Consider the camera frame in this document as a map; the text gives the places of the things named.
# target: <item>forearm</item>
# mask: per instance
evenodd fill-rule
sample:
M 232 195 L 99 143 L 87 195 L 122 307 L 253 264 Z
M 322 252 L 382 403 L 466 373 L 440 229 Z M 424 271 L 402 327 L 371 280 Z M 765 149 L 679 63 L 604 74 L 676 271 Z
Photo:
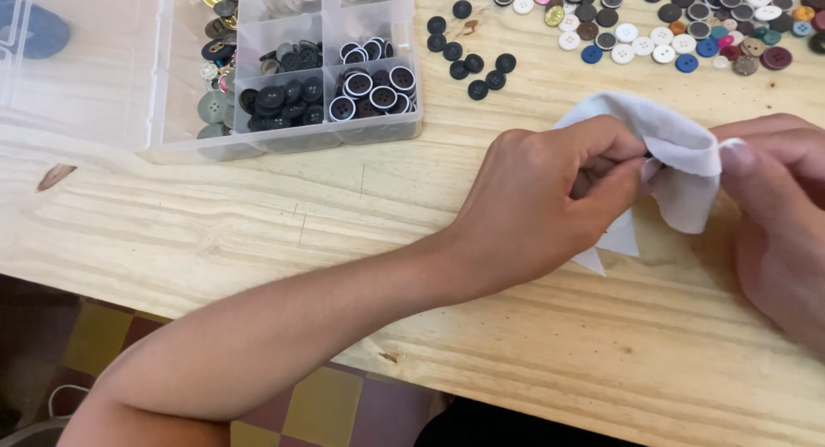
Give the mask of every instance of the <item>forearm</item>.
M 96 397 L 142 410 L 232 420 L 393 321 L 472 287 L 431 236 L 401 250 L 250 289 L 133 346 Z

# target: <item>wood grain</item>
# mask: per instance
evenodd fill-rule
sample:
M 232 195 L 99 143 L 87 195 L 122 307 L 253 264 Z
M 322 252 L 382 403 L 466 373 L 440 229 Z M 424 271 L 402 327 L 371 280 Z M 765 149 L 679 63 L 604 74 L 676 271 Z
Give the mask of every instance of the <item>wood grain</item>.
M 426 21 L 455 0 L 417 0 Z M 518 58 L 507 86 L 470 101 L 468 81 L 421 52 L 417 140 L 221 165 L 152 165 L 107 147 L 5 126 L 0 133 L 0 272 L 177 317 L 244 288 L 388 251 L 450 222 L 490 141 L 549 128 L 588 94 L 632 91 L 706 126 L 788 112 L 825 125 L 822 58 L 782 41 L 788 70 L 691 74 L 636 59 L 584 64 L 534 10 L 470 0 L 475 33 L 447 36 L 488 65 Z M 626 0 L 645 32 L 656 5 Z M 77 170 L 38 193 L 57 164 Z M 648 445 L 825 444 L 825 367 L 737 292 L 719 199 L 708 231 L 667 228 L 634 208 L 641 257 L 601 252 L 607 278 L 568 264 L 502 294 L 416 315 L 336 361 Z

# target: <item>hand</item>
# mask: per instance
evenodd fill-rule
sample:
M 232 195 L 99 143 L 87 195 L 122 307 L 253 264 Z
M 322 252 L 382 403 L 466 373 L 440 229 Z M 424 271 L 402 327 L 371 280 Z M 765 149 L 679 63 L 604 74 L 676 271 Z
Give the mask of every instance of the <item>hand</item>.
M 739 204 L 742 290 L 790 336 L 825 358 L 825 130 L 791 115 L 711 130 L 722 186 Z
M 607 115 L 555 131 L 502 133 L 458 217 L 440 233 L 450 259 L 468 265 L 477 295 L 541 278 L 593 247 L 633 204 L 645 151 Z M 603 178 L 590 184 L 583 169 Z

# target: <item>white cloth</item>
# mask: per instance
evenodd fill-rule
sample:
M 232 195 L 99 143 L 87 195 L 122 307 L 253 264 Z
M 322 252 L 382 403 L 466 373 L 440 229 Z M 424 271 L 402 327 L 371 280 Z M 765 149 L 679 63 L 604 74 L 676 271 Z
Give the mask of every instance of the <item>white cloth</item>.
M 596 115 L 619 118 L 645 142 L 654 157 L 667 165 L 648 181 L 654 188 L 654 197 L 665 222 L 688 234 L 705 231 L 722 173 L 716 136 L 698 123 L 659 104 L 620 93 L 599 93 L 584 99 L 553 129 Z M 596 247 L 639 255 L 630 211 L 608 228 Z M 582 252 L 573 257 L 573 261 L 604 274 L 595 249 Z

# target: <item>plastic organizer box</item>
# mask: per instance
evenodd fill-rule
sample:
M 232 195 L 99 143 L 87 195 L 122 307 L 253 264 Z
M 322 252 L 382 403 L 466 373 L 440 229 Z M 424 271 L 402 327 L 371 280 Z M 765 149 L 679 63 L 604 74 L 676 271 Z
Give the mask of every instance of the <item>plastic organizer box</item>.
M 249 115 L 236 104 L 236 134 L 197 140 L 205 126 L 197 113 L 206 93 L 201 49 L 210 41 L 205 26 L 216 18 L 202 0 L 0 0 L 0 126 L 95 141 L 169 163 L 418 136 L 423 109 L 413 0 L 318 5 L 317 12 L 284 16 L 276 0 L 239 0 L 236 98 L 245 88 L 317 77 L 324 81 L 324 123 L 244 132 Z M 341 64 L 343 44 L 371 37 L 391 41 L 395 56 Z M 323 68 L 261 76 L 263 54 L 301 40 L 323 41 Z M 57 52 L 48 52 L 55 44 Z M 415 112 L 330 119 L 338 74 L 399 65 L 416 77 Z

